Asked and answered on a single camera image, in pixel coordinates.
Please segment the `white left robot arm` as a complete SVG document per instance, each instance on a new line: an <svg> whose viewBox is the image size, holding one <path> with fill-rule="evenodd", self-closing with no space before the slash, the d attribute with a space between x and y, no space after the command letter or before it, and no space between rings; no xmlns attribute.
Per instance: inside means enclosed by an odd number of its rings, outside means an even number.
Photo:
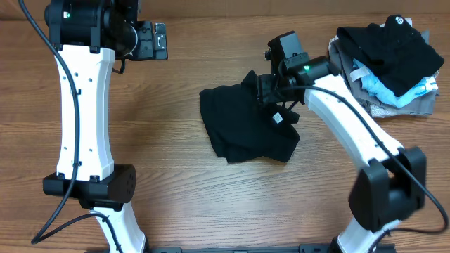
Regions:
<svg viewBox="0 0 450 253"><path fill-rule="evenodd" d="M140 21L141 4L53 0L45 9L61 90L62 139L47 195L74 198L99 222L110 252L149 252L131 205L136 170L115 163L109 139L109 86L116 61L166 60L166 27Z"/></svg>

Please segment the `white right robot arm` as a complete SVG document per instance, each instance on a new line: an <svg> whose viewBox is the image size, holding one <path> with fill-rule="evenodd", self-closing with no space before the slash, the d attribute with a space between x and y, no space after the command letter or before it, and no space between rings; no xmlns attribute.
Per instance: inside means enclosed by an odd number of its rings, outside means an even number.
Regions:
<svg viewBox="0 0 450 253"><path fill-rule="evenodd" d="M381 240L400 229L425 204L427 160L381 129L351 95L327 57L289 58L266 53L270 74L257 81L260 104L300 102L316 113L341 143L356 170L348 203L352 220L328 244L300 245L301 252L394 252Z"/></svg>

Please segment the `black t-shirt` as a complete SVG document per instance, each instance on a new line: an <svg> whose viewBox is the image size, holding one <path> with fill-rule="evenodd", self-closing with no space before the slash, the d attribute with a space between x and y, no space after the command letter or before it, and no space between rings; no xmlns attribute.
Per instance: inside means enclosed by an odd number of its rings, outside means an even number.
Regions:
<svg viewBox="0 0 450 253"><path fill-rule="evenodd" d="M231 86L199 93L200 114L218 157L228 163L268 157L287 162L300 140L294 125L300 116L287 108L257 102L254 71Z"/></svg>

